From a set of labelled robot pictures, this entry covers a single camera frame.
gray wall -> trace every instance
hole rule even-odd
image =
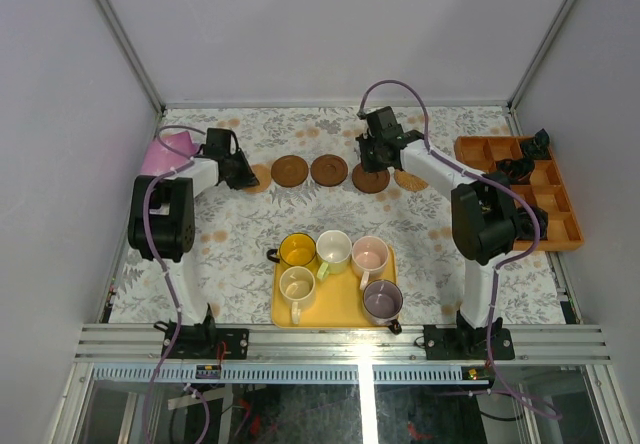
[[[640,425],[640,0],[580,0],[518,108],[545,127],[586,239],[567,254]]]
[[[562,0],[112,0],[167,102],[503,100]],[[407,97],[386,86],[376,97]]]
[[[0,0],[0,440],[39,443],[153,112],[91,0]]]

brown coaster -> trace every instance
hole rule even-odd
[[[282,187],[296,187],[309,175],[309,166],[298,156],[283,156],[271,166],[271,177]]]
[[[251,170],[258,178],[260,184],[255,187],[248,187],[244,191],[249,194],[259,194],[260,192],[264,192],[271,185],[271,171],[269,168],[263,164],[256,164],[251,166]]]
[[[375,194],[384,191],[389,185],[391,175],[386,169],[381,172],[364,172],[362,164],[353,169],[351,176],[353,185],[366,194]]]
[[[393,178],[396,180],[396,184],[407,191],[420,192],[429,187],[429,184],[419,177],[405,171],[400,171],[399,169],[395,170]]]
[[[341,184],[349,175],[349,167],[344,159],[333,154],[320,156],[311,164],[311,177],[324,187]]]

tabletop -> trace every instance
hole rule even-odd
[[[394,111],[405,131],[423,130],[419,108]],[[309,176],[295,188],[272,182],[265,191],[249,194],[221,184],[196,198],[195,272],[217,322],[271,323],[273,263],[265,252],[293,232],[315,239],[328,229],[344,231],[353,242],[376,235],[393,246],[397,284],[404,295],[403,324],[454,321],[464,289],[464,259],[451,236],[451,206],[431,187],[406,191],[393,176],[381,193],[358,191],[351,171],[359,162],[355,137],[365,124],[356,112],[355,107],[168,112],[162,125],[233,129],[252,165],[270,168],[287,154],[299,155],[311,165],[315,158],[329,153],[342,157],[349,166],[349,177],[337,187],[321,187]],[[429,114],[431,142],[450,156],[460,135],[510,134],[500,107],[434,107]],[[199,135],[192,137],[201,140]],[[143,260],[128,246],[124,252],[109,321],[175,319],[158,263]],[[565,322],[545,253],[536,252],[505,269],[499,305],[506,323]]]

mug handle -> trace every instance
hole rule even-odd
[[[402,332],[402,326],[397,319],[392,320],[387,327],[396,336]]]
[[[278,257],[278,250],[269,249],[267,251],[267,259],[269,259],[271,262],[275,262],[276,264],[280,264],[280,258]]]
[[[297,302],[291,304],[291,321],[297,326],[300,324],[300,307]]]
[[[316,272],[316,277],[319,280],[324,281],[328,275],[329,275],[329,264],[325,261],[320,266],[320,269],[318,269],[318,272]]]
[[[364,271],[362,279],[360,279],[360,290],[364,291],[364,288],[369,284],[369,271]]]

cup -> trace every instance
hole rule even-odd
[[[320,268],[316,277],[324,281],[329,274],[340,274],[347,269],[351,257],[351,239],[342,231],[320,234],[316,244]]]
[[[291,234],[284,238],[278,249],[269,249],[267,259],[285,267],[310,267],[316,257],[316,243],[308,235]]]
[[[398,286],[385,279],[367,284],[362,295],[362,307],[368,321],[374,326],[387,326],[396,335],[402,332],[398,314],[403,302]]]
[[[280,277],[280,293],[291,307],[291,321],[300,324],[300,314],[316,301],[316,280],[306,267],[290,267]]]
[[[351,268],[360,279],[360,290],[364,290],[369,279],[382,276],[389,261],[389,248],[379,237],[361,237],[351,251]]]

